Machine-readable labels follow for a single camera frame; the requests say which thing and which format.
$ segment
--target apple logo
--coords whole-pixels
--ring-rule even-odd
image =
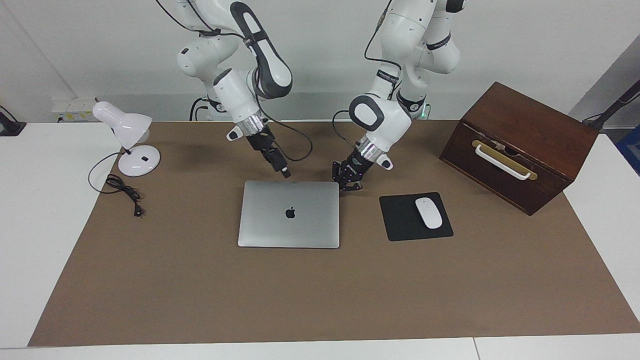
[[[287,215],[287,218],[294,218],[296,217],[296,210],[291,206],[291,209],[285,211],[284,214]]]

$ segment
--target power strip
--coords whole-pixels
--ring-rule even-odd
[[[97,100],[91,98],[55,99],[51,112],[56,122],[95,122],[93,106]]]

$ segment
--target brown paper mat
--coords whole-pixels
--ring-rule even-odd
[[[330,123],[295,125],[316,149],[290,180],[330,180],[348,145]],[[126,179],[146,215],[100,195],[29,346],[639,332],[564,195],[528,217],[438,159],[455,125],[415,122],[393,170],[340,196],[340,249],[311,250],[236,245],[244,182],[282,177],[224,139],[230,124],[154,123],[162,162]],[[378,197],[420,192],[441,194],[455,236],[388,241]]]

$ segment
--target lamp shade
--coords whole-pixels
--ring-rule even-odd
[[[130,149],[143,137],[146,138],[148,136],[147,130],[151,125],[150,117],[125,113],[107,101],[98,102],[93,107],[93,116],[113,130],[114,135],[125,149]]]

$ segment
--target white table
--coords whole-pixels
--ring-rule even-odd
[[[640,359],[640,334],[24,348],[98,197],[87,172],[119,147],[104,124],[0,138],[0,359]],[[640,177],[600,135],[565,194],[638,317]]]

